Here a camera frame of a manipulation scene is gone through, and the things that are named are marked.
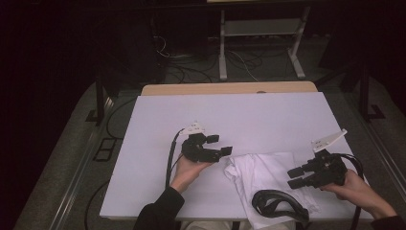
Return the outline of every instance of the person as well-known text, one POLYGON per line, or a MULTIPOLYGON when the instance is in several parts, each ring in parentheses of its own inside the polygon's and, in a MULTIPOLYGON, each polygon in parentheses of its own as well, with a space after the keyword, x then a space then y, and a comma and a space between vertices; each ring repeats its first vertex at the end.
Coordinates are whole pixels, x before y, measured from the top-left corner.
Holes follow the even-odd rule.
MULTIPOLYGON (((181 194, 186 191, 199 174, 213 163, 192 162, 186 157, 180 157, 176 166, 174 178, 160 197, 146 205, 135 222, 135 230, 175 229, 175 218, 185 200, 181 194)), ((397 215, 394 208, 353 170, 348 170, 343 186, 328 184, 322 190, 333 192, 340 199, 361 207, 369 212, 374 221, 372 227, 381 229, 406 229, 406 223, 397 215)))

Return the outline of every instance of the dark background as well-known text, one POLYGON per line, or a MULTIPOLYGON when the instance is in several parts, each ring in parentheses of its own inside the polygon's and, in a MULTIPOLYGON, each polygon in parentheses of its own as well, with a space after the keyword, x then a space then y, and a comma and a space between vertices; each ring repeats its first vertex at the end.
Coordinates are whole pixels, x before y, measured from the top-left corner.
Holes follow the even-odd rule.
MULTIPOLYGON (((153 2, 0 3, 2 229, 13 228, 71 112, 96 77, 102 79, 111 96, 123 86, 160 82, 165 63, 156 56, 153 33, 173 41, 173 47, 199 47, 198 52, 204 52, 207 36, 218 35, 218 11, 155 13, 156 28, 151 28, 149 13, 83 11, 75 4, 125 8, 153 2)), ((267 15, 257 11, 259 17, 267 15)), ((293 12, 283 11, 277 12, 286 17, 293 12)), ((405 58, 401 53, 406 50, 402 49, 406 38, 404 12, 400 3, 367 8, 314 6, 304 39, 315 34, 332 35, 322 60, 323 66, 331 69, 363 54, 372 76, 387 87, 406 113, 405 58)), ((234 11, 228 15, 240 19, 250 13, 234 11)))

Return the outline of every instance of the floor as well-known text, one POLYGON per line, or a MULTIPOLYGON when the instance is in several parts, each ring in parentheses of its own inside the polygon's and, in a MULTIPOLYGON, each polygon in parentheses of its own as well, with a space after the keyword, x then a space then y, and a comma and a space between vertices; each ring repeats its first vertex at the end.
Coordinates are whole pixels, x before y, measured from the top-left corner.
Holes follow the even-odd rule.
MULTIPOLYGON (((228 82, 296 81, 286 49, 291 37, 268 36, 227 41, 228 82)), ((209 54, 171 54, 164 83, 219 82, 217 40, 210 40, 209 54)), ((318 67, 328 37, 303 40, 298 58, 306 81, 316 81, 330 70, 318 67)), ((406 119, 379 82, 371 79, 370 103, 377 104, 386 119, 366 123, 358 113, 358 87, 344 93, 339 76, 318 89, 324 92, 352 152, 361 159, 370 184, 406 219, 405 179, 406 119)), ((80 98, 14 229, 131 229, 134 220, 99 217, 103 194, 119 155, 132 105, 140 90, 125 89, 107 98, 106 117, 100 126, 85 122, 96 109, 95 85, 80 98)), ((350 221, 315 222, 308 229, 345 229, 350 221)), ((358 229, 371 229, 361 222, 358 229)))

